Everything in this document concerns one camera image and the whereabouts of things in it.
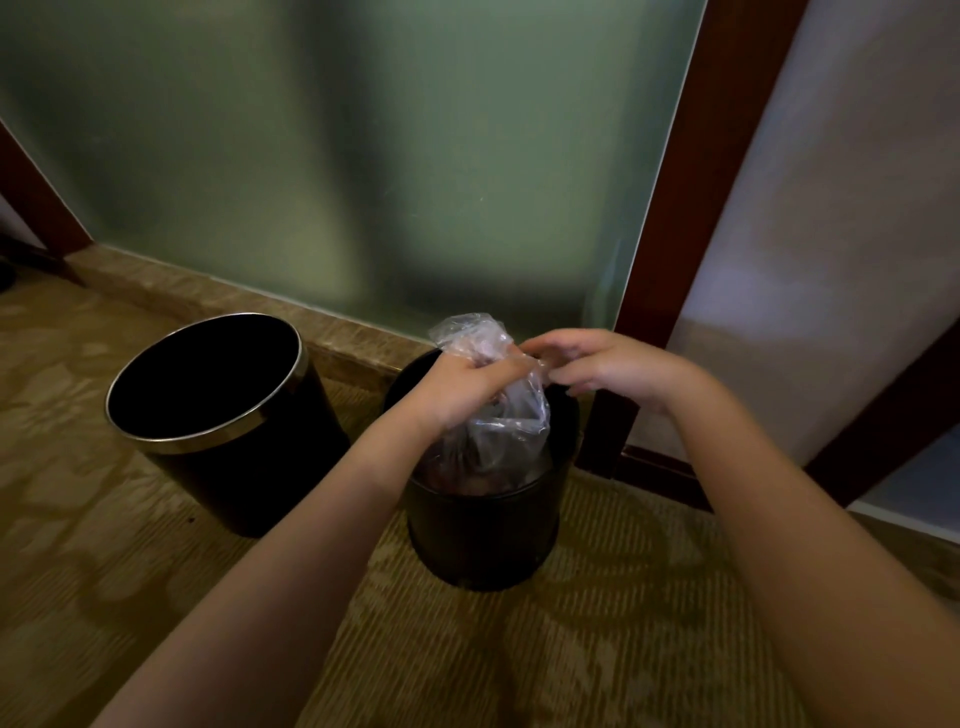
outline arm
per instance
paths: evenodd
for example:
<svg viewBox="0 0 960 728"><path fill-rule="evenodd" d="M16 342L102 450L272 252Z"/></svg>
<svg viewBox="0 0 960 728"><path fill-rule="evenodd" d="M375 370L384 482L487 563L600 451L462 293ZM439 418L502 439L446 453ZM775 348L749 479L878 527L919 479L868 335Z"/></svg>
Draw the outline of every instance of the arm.
<svg viewBox="0 0 960 728"><path fill-rule="evenodd" d="M835 726L960 725L960 624L769 440L716 379L608 331L525 343L573 391L667 412L757 613L810 709Z"/></svg>
<svg viewBox="0 0 960 728"><path fill-rule="evenodd" d="M442 355L187 615L94 726L293 725L420 456L531 367L513 357L473 369Z"/></svg>

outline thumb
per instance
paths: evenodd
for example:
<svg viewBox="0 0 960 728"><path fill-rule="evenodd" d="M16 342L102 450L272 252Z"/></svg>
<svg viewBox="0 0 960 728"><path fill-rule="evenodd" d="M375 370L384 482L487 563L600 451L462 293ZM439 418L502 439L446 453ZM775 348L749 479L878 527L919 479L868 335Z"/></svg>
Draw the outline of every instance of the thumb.
<svg viewBox="0 0 960 728"><path fill-rule="evenodd" d="M557 384L573 386L583 384L596 378L597 360L594 356L584 356L581 359L574 359L559 369L550 372L550 380Z"/></svg>
<svg viewBox="0 0 960 728"><path fill-rule="evenodd" d="M492 397L508 384L533 372L536 365L537 360L529 356L508 356L475 371L483 378L487 393Z"/></svg>

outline clear plastic bag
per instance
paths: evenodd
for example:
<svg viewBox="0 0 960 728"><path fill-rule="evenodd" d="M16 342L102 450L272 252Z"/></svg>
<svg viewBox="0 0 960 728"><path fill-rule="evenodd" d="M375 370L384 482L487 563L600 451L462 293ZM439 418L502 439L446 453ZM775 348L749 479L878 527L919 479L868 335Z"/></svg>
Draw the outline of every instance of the clear plastic bag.
<svg viewBox="0 0 960 728"><path fill-rule="evenodd" d="M517 355L511 353L510 334L487 313L444 319L429 336L439 349L477 366ZM544 449L549 434L550 405L534 371L446 432L420 461L419 476L447 493L481 496L513 490L549 469Z"/></svg>

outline brown wood trim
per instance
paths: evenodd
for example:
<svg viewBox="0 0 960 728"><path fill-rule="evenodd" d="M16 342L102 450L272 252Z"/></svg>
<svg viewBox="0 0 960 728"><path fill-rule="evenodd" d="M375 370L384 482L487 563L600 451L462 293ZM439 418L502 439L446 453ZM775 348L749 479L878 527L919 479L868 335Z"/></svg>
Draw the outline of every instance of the brown wood trim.
<svg viewBox="0 0 960 728"><path fill-rule="evenodd" d="M960 320L831 440L806 472L847 506L960 423Z"/></svg>
<svg viewBox="0 0 960 728"><path fill-rule="evenodd" d="M33 245L14 240L2 232L0 232L0 257L4 257L17 265L27 265L44 273L60 276L71 283L84 285L76 272L62 258L51 255L40 248L35 248Z"/></svg>
<svg viewBox="0 0 960 728"><path fill-rule="evenodd" d="M702 511L713 511L693 469L683 460L652 450L628 445L617 458L613 479Z"/></svg>
<svg viewBox="0 0 960 728"><path fill-rule="evenodd" d="M93 242L2 121L0 194L56 257L75 253Z"/></svg>
<svg viewBox="0 0 960 728"><path fill-rule="evenodd" d="M665 347L807 0L709 0L614 330ZM609 477L634 425L601 393L577 465Z"/></svg>

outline person's right arm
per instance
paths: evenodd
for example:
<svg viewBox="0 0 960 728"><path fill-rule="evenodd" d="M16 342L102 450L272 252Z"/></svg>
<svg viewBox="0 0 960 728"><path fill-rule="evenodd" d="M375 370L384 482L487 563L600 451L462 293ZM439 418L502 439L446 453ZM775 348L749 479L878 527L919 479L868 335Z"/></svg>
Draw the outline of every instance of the person's right arm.
<svg viewBox="0 0 960 728"><path fill-rule="evenodd" d="M571 393L609 389L676 424L757 613L832 726L960 726L960 621L690 362L601 329L521 348Z"/></svg>

